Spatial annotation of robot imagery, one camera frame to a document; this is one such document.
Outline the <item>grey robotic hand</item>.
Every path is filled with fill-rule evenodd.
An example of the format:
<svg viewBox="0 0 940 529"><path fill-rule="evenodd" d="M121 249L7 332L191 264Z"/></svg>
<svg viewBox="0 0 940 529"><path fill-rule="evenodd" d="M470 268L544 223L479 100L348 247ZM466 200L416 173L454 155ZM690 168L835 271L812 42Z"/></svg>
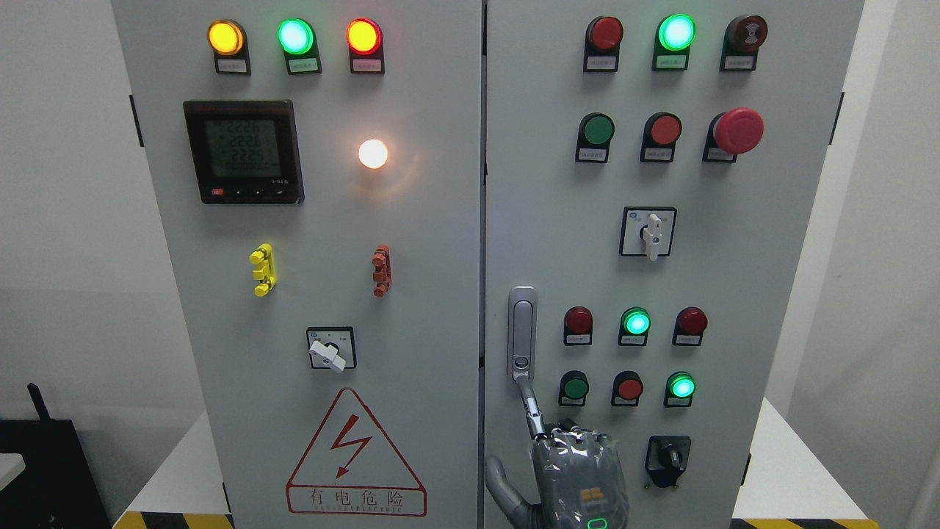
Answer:
<svg viewBox="0 0 940 529"><path fill-rule="evenodd" d="M530 455L540 503L507 481L502 461L485 459L485 484L514 528L625 528L629 503L620 455L608 434L570 419L545 428L529 378L517 378L532 436Z"/></svg>

